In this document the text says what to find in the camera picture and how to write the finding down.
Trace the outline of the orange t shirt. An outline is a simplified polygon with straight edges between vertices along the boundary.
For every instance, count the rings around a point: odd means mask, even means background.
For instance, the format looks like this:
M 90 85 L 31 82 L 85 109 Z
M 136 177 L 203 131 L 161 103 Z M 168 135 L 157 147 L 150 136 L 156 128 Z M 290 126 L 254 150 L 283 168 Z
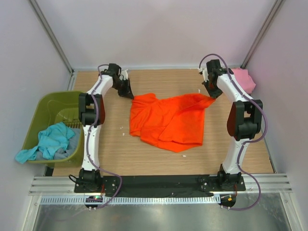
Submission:
M 201 93 L 158 99 L 148 93 L 132 100 L 129 133 L 175 153 L 202 146 L 205 111 L 215 102 Z

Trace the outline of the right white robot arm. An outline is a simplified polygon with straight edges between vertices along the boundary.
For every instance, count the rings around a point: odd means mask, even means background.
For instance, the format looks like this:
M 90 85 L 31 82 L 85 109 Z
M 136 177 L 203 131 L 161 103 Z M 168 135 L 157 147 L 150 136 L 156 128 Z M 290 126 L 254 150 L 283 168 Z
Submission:
M 204 78 L 202 84 L 212 99 L 225 94 L 232 103 L 227 120 L 227 132 L 231 142 L 225 160 L 215 176 L 207 176 L 203 181 L 203 190 L 233 191 L 245 190 L 241 166 L 249 143 L 261 130 L 263 103 L 254 100 L 240 86 L 231 69 L 220 65 L 218 59 L 206 63 L 206 68 L 199 67 L 199 74 Z

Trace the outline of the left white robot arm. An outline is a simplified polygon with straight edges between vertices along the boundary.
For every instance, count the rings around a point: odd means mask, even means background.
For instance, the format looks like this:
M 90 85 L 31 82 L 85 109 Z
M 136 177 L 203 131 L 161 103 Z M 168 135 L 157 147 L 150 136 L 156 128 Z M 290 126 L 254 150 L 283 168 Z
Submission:
M 110 88 L 120 97 L 134 99 L 128 71 L 115 64 L 98 66 L 98 80 L 86 93 L 79 94 L 78 114 L 84 132 L 84 157 L 75 181 L 76 193 L 95 193 L 103 187 L 99 162 L 99 137 L 105 121 L 103 98 Z

